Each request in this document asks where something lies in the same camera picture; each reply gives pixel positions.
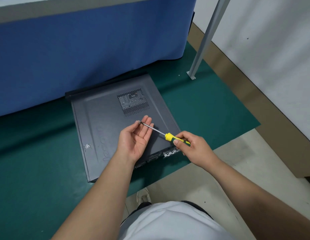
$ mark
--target green mat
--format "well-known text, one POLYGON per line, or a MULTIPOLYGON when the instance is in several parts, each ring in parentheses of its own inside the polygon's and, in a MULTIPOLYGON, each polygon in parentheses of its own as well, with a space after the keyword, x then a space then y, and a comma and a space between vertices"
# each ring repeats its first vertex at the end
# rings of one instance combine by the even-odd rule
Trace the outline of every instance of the green mat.
MULTIPOLYGON (((182 130, 203 136, 212 149, 259 122, 195 50, 121 76, 148 72, 182 130)), ((128 195, 187 165, 181 153, 133 172, 128 195)), ((0 117, 0 239, 49 239, 92 186, 87 183, 71 105, 57 99, 0 117)))

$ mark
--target forearm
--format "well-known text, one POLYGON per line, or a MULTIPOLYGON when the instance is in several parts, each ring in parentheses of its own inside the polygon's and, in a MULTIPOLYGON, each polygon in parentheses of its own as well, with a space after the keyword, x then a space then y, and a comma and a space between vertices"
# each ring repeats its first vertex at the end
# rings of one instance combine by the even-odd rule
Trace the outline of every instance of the forearm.
POLYGON ((310 221, 232 167, 214 160, 203 168, 221 185, 258 240, 310 239, 310 221))
POLYGON ((52 239, 116 239, 133 167, 115 154, 52 239))

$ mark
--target yellow screwdriver handle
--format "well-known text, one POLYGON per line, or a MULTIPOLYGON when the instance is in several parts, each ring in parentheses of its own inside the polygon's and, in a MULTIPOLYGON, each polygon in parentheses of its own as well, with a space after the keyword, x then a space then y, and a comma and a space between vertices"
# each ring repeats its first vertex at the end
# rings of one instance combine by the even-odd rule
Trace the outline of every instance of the yellow screwdriver handle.
POLYGON ((184 142, 186 145, 188 145, 190 147, 190 143, 188 141, 185 141, 185 140, 182 140, 180 138, 177 138, 176 136, 173 136, 171 133, 167 133, 165 135, 165 139, 167 141, 171 141, 171 142, 173 142, 174 140, 180 140, 180 141, 184 142))

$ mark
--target ventilation grille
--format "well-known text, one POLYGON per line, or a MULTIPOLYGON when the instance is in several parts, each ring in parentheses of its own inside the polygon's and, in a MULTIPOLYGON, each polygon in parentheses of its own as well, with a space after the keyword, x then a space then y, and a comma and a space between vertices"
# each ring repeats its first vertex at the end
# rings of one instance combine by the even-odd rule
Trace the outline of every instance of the ventilation grille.
POLYGON ((117 95, 126 117, 149 109, 149 104, 141 89, 117 95))

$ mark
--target white sneaker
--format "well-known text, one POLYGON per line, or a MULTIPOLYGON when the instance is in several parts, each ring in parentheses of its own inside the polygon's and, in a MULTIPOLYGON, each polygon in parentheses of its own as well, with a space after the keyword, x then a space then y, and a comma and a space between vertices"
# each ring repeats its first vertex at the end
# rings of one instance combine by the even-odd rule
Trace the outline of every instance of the white sneaker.
POLYGON ((136 201, 137 201, 137 205, 140 205, 143 202, 151 203, 149 191, 147 188, 143 188, 137 192, 136 201))

